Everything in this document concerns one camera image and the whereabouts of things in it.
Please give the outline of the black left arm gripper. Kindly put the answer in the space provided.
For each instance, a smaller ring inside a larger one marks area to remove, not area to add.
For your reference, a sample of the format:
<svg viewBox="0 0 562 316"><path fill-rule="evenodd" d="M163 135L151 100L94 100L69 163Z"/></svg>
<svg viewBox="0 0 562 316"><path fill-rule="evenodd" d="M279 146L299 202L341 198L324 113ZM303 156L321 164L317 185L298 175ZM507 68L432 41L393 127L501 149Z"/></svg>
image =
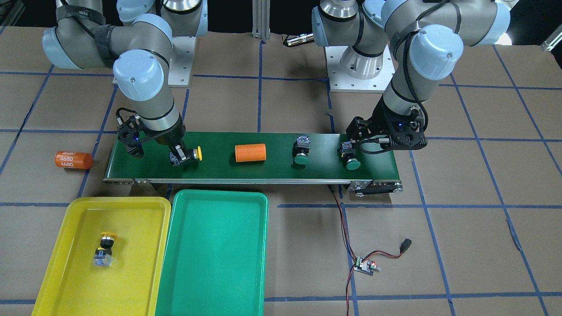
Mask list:
<svg viewBox="0 0 562 316"><path fill-rule="evenodd" d="M422 149L428 144L427 111L423 106L410 109L408 115L397 114L381 98L370 118L353 118L346 128L347 140L365 154Z"/></svg>

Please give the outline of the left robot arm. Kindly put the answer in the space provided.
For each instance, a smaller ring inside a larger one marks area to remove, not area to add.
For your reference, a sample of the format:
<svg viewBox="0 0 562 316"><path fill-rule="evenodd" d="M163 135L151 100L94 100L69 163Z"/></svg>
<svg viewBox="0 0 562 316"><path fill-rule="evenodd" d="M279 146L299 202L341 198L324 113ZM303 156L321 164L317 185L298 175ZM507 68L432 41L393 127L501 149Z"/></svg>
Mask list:
<svg viewBox="0 0 562 316"><path fill-rule="evenodd" d="M492 45L507 32L508 6L495 0L322 0L312 10L312 31L321 47L346 46L356 62L383 58L398 63L370 118L355 117L346 129L354 148L381 152L427 145L424 102L452 73L466 46Z"/></svg>

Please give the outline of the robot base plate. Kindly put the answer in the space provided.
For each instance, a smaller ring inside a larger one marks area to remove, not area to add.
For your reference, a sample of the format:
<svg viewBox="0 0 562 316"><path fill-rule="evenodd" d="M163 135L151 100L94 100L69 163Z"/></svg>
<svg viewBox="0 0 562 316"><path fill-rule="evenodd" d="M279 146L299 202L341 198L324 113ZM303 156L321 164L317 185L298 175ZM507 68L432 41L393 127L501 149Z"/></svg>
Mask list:
<svg viewBox="0 0 562 316"><path fill-rule="evenodd" d="M132 34L118 36L110 45L116 54L110 68L125 92L146 94L164 85L189 85L194 37L167 36L162 32Z"/></svg>
<svg viewBox="0 0 562 316"><path fill-rule="evenodd" d="M377 57L358 54L353 47L325 47L332 92L383 93L395 73L388 47Z"/></svg>

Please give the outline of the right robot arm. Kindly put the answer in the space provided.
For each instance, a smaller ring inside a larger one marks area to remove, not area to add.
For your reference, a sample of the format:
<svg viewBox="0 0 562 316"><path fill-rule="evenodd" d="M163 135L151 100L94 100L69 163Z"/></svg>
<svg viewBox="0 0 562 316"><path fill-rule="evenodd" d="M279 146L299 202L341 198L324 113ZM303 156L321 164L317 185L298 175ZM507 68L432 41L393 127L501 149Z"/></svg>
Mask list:
<svg viewBox="0 0 562 316"><path fill-rule="evenodd" d="M120 110L118 140L136 158L142 144L155 140L168 147L172 165L202 160L201 148L187 148L185 125L170 90L174 36L204 36L205 0L119 0L121 26L107 24L100 0L60 0L57 25L42 37L43 50L58 68L112 68L132 115Z"/></svg>

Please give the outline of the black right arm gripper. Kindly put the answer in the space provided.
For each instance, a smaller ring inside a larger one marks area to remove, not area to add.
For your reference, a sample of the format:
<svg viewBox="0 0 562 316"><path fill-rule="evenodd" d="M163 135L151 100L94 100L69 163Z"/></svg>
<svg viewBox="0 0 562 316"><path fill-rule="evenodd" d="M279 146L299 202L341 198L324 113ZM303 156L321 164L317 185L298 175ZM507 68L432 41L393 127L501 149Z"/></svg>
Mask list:
<svg viewBox="0 0 562 316"><path fill-rule="evenodd" d="M118 121L118 140L124 144L125 150L135 158L142 158L144 151L142 144L155 140L158 144L168 146L170 150L170 162L173 166L179 166L183 162L196 160L196 149L185 147L183 137L185 126L181 117L169 128L164 130L154 130L147 126L148 120L143 120L135 111L127 120L120 115L120 110L116 110Z"/></svg>

